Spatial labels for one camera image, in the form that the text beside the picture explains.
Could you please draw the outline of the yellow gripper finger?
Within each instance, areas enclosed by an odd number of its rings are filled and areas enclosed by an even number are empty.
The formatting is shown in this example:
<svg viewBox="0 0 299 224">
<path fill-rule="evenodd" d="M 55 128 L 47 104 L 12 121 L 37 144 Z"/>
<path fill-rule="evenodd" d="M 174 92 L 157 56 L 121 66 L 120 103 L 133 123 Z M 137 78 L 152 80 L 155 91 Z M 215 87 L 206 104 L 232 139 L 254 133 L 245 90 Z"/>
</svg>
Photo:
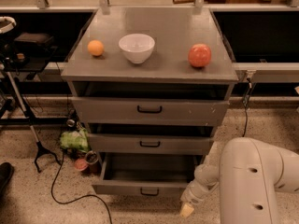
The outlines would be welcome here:
<svg viewBox="0 0 299 224">
<path fill-rule="evenodd" d="M 183 203 L 180 208 L 179 215 L 181 217 L 189 217 L 194 211 L 194 207 L 189 203 Z"/>
</svg>

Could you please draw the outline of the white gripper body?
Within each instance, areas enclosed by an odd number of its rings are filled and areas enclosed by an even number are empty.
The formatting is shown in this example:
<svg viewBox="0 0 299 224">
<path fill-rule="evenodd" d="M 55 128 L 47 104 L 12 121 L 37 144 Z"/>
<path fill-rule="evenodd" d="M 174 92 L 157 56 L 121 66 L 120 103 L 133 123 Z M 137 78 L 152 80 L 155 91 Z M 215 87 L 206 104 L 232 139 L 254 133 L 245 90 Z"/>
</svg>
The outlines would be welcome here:
<svg viewBox="0 0 299 224">
<path fill-rule="evenodd" d="M 183 191 L 180 200 L 183 203 L 188 203 L 190 205 L 198 205 L 205 199 L 208 194 L 210 194 L 214 190 L 214 185 L 201 184 L 200 182 L 193 180 Z"/>
</svg>

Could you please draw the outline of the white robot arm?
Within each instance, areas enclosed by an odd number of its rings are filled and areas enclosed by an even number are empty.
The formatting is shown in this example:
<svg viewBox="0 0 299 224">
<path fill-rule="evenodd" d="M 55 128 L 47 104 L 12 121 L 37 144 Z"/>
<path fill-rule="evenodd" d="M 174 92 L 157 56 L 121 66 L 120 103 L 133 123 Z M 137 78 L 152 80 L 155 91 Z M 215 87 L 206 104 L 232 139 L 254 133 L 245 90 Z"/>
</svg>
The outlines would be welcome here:
<svg viewBox="0 0 299 224">
<path fill-rule="evenodd" d="M 220 191 L 221 224 L 279 224 L 278 192 L 299 190 L 299 155 L 252 138 L 230 140 L 218 166 L 201 164 L 181 196 L 188 217 L 213 190 Z"/>
</svg>

